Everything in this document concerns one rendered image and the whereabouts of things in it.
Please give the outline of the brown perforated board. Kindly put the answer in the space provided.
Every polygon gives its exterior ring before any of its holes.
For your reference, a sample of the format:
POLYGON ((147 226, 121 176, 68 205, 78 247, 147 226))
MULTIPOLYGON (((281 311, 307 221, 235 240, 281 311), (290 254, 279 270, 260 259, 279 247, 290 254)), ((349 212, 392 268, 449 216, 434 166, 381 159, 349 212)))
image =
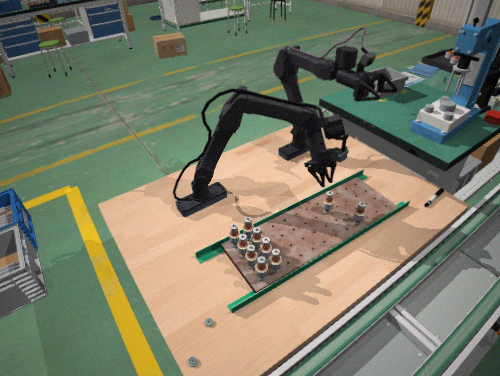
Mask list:
POLYGON ((230 240, 221 248, 257 293, 318 255, 374 223, 398 208, 365 182, 355 177, 329 191, 333 194, 333 208, 329 214, 323 211, 323 200, 327 192, 257 226, 261 235, 270 239, 273 249, 280 250, 282 265, 278 273, 272 273, 269 262, 268 274, 259 281, 255 269, 249 269, 246 258, 241 258, 238 247, 230 240), (360 225, 354 224, 354 212, 359 202, 366 203, 366 215, 360 225))

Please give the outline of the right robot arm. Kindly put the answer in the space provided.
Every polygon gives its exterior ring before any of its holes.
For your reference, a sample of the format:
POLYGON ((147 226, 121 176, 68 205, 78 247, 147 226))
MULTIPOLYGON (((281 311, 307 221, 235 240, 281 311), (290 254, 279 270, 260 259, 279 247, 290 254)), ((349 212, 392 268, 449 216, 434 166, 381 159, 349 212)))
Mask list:
MULTIPOLYGON (((308 146, 321 145, 321 143, 324 142, 321 129, 322 126, 316 109, 253 94, 234 92, 223 105, 223 109, 219 115, 218 125, 216 126, 204 155, 198 161, 194 180, 191 183, 191 186, 193 186, 193 194, 187 195, 176 201, 176 205, 183 213, 227 192, 227 189, 220 182, 216 182, 209 186, 208 184, 214 176, 216 165, 229 139, 240 127, 243 113, 280 119, 295 124, 297 127, 307 129, 304 133, 308 146)), ((326 128, 333 135, 345 135, 340 114, 323 117, 323 121, 326 128)))

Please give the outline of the yellow floor marking line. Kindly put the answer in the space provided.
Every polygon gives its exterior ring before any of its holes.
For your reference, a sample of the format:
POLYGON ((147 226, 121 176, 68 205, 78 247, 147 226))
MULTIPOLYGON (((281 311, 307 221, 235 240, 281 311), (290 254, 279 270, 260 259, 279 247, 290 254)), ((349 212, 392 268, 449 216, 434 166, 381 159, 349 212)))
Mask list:
POLYGON ((37 205, 40 205, 42 203, 45 203, 47 201, 53 200, 55 198, 58 198, 60 196, 63 196, 66 194, 65 190, 70 189, 70 185, 63 187, 61 189, 55 190, 53 192, 50 192, 48 194, 42 195, 40 197, 37 197, 35 199, 32 199, 30 201, 24 202, 23 205, 26 207, 26 209, 30 209, 32 207, 35 207, 37 205))
POLYGON ((107 256, 78 186, 65 192, 138 376, 163 376, 107 256))

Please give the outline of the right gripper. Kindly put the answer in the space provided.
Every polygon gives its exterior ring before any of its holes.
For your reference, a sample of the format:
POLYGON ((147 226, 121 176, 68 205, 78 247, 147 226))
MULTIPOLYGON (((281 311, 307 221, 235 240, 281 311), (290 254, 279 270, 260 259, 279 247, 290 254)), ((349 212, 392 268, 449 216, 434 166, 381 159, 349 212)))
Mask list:
POLYGON ((338 156, 341 153, 345 152, 345 150, 342 150, 341 148, 338 147, 335 147, 333 149, 332 148, 326 149, 325 141, 321 143, 321 146, 320 144, 317 144, 308 146, 308 148, 310 151, 311 160, 305 162, 304 166, 307 167, 308 172, 317 180, 320 186, 325 187, 325 176, 328 182, 332 183, 334 172, 337 165, 337 162, 331 159, 331 154, 338 156), (330 177, 328 174, 327 167, 331 168, 330 177), (321 181, 316 173, 320 175, 321 181))

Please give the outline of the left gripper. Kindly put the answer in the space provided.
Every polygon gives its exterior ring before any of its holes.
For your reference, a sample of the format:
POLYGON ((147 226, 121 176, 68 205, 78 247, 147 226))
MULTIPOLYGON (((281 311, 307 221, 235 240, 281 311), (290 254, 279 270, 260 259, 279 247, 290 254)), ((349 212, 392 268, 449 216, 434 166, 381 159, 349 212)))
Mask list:
POLYGON ((354 100, 359 101, 369 101, 369 100, 379 100, 380 95, 378 93, 396 93, 397 87, 391 82, 386 73, 377 72, 366 72, 364 71, 365 66, 361 64, 364 55, 357 63, 357 68, 355 73, 350 73, 346 79, 346 84, 348 87, 354 89, 353 96, 354 100), (361 80, 360 80, 361 79, 361 80), (378 80, 378 93, 374 90, 374 81, 378 80), (365 83, 365 82, 366 83, 365 83), (393 89, 384 89, 384 82, 387 82, 393 89), (365 92, 364 92, 365 91, 365 92), (375 97, 366 97, 372 93, 375 97))

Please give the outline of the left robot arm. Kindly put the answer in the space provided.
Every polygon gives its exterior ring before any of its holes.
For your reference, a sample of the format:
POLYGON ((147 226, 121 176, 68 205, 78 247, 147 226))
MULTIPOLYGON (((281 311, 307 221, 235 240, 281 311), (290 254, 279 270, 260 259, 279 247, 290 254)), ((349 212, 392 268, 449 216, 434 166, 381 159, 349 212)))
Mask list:
MULTIPOLYGON (((298 45, 293 46, 293 48, 296 50, 288 50, 287 48, 281 49, 273 67, 275 75, 278 77, 278 79, 280 79, 285 89, 288 101, 298 103, 303 102, 297 77, 299 67, 313 73, 319 79, 329 81, 336 79, 338 83, 345 86, 347 86, 346 79, 348 75, 351 72, 355 72, 353 70, 350 70, 352 68, 355 68, 356 66, 358 49, 355 47, 338 47, 336 49, 335 60, 317 58, 300 52, 300 46, 298 45), (287 64, 285 63, 285 55, 287 64)), ((375 53, 366 53, 361 63, 365 67, 370 66, 375 58, 375 53)), ((292 142, 280 147, 278 150, 287 157, 308 148, 306 136, 304 133, 304 131, 306 131, 307 129, 297 127, 297 125, 295 124, 292 125, 293 128, 290 131, 290 133, 293 135, 292 142)))

